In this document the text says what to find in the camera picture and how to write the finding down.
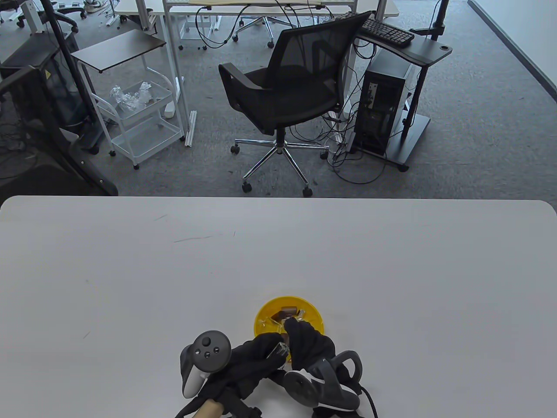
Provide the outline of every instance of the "gray carpet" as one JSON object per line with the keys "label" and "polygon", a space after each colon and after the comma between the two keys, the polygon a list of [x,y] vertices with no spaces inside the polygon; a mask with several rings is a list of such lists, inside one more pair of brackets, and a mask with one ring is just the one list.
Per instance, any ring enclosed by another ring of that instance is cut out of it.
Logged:
{"label": "gray carpet", "polygon": [[[435,1],[399,0],[396,4],[400,17],[390,19],[391,23],[429,25]],[[77,39],[82,47],[119,33],[116,25],[100,27],[103,21],[91,16],[79,22]],[[224,38],[232,22],[232,18],[223,19],[217,38]],[[536,199],[557,207],[556,103],[465,1],[450,3],[446,25],[440,40],[454,52],[428,73],[418,111],[432,121],[408,162],[410,170],[399,173],[387,166],[376,182],[356,186],[340,180],[318,153],[292,151],[315,197]],[[131,27],[127,22],[120,31]],[[276,35],[280,28],[273,25]],[[193,147],[175,143],[135,171],[126,158],[109,157],[104,143],[93,161],[116,183],[121,195],[244,196],[241,177],[265,150],[243,146],[239,155],[231,155],[230,145],[234,138],[269,137],[228,106],[217,65],[232,62],[241,70],[266,66],[271,56],[266,43],[265,29],[257,27],[242,32],[238,43],[218,50],[198,51],[197,44],[185,44],[179,54],[187,96],[190,107],[198,111]],[[161,52],[150,53],[148,62],[168,74]],[[366,65],[358,61],[359,74]],[[102,75],[91,73],[100,92],[115,84],[127,85],[141,75],[139,60]],[[310,137],[323,127],[316,120],[299,131]],[[382,166],[364,157],[346,162],[340,172],[365,181]],[[254,174],[251,183],[250,196],[301,195],[302,183],[280,156]]]}

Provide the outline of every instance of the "keyboard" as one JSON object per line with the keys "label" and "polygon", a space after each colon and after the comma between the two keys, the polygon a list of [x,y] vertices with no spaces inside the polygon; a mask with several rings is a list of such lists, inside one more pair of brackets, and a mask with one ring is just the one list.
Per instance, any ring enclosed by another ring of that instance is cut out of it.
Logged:
{"label": "keyboard", "polygon": [[[347,12],[335,18],[335,20],[346,19],[347,17],[356,16],[356,13]],[[369,18],[365,21],[359,30],[359,34],[374,38],[379,41],[389,43],[399,48],[405,48],[410,45],[414,39],[414,34],[395,26],[388,25],[381,21]]]}

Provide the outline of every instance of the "chrome chair base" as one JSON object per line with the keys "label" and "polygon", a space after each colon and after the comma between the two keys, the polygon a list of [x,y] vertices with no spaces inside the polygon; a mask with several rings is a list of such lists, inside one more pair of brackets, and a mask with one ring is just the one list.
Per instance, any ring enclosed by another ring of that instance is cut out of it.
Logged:
{"label": "chrome chair base", "polygon": [[269,22],[278,23],[280,25],[289,26],[289,27],[296,27],[295,25],[293,25],[290,22],[280,20],[280,19],[277,19],[276,17],[272,17],[272,16],[242,16],[242,19],[253,19],[253,20],[250,23],[248,23],[244,26],[240,26],[238,28],[238,30],[236,30],[236,32],[234,33],[233,40],[236,42],[238,40],[238,34],[240,32],[242,32],[243,30],[248,29],[250,26],[254,26],[258,23],[263,23],[265,25],[265,27],[267,28],[267,32],[269,33],[269,37],[271,38],[271,40],[267,43],[267,46],[269,48],[273,48],[275,46],[275,38],[273,37],[273,32],[271,31],[271,25],[269,24]]}
{"label": "chrome chair base", "polygon": [[269,152],[267,152],[267,154],[265,154],[265,156],[263,158],[261,158],[246,174],[244,174],[244,176],[242,177],[243,180],[244,180],[244,185],[248,184],[248,183],[246,183],[245,180],[247,180],[253,173],[255,173],[273,155],[282,154],[286,157],[286,159],[288,160],[290,165],[294,168],[296,173],[298,173],[298,176],[304,182],[304,184],[306,186],[306,188],[304,189],[304,196],[305,197],[311,196],[311,189],[309,188],[309,182],[307,181],[306,176],[304,175],[304,173],[302,173],[302,170],[300,169],[300,167],[298,167],[298,164],[296,164],[296,161],[294,161],[294,158],[292,157],[292,155],[290,154],[290,152],[288,150],[289,149],[309,149],[309,150],[317,150],[318,149],[318,150],[322,151],[322,153],[321,153],[321,158],[322,159],[326,159],[328,154],[329,154],[329,146],[328,145],[295,144],[295,143],[289,143],[285,140],[283,140],[281,142],[277,142],[277,140],[263,141],[263,140],[257,140],[257,139],[235,139],[234,140],[234,145],[230,149],[230,151],[233,154],[237,154],[238,152],[240,152],[240,147],[238,146],[238,144],[250,144],[250,145],[257,145],[259,147],[271,148],[269,150]]}

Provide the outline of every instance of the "sneaker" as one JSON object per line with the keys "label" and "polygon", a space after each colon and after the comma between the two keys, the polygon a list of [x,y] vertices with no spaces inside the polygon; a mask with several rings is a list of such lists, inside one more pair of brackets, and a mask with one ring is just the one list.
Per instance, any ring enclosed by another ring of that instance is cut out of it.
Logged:
{"label": "sneaker", "polygon": [[84,9],[87,13],[95,13],[104,9],[108,5],[108,0],[94,0],[85,2]]}

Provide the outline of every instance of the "yellow plate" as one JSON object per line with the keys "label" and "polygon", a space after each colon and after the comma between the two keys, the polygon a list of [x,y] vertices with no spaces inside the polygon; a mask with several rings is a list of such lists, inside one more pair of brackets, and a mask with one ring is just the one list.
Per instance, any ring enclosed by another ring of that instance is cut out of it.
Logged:
{"label": "yellow plate", "polygon": [[285,332],[281,323],[271,319],[273,315],[280,312],[284,307],[296,307],[298,311],[303,310],[304,315],[301,319],[309,322],[317,331],[324,334],[323,320],[315,306],[302,298],[282,296],[267,302],[257,313],[255,323],[253,324],[253,333],[256,337],[266,332]]}

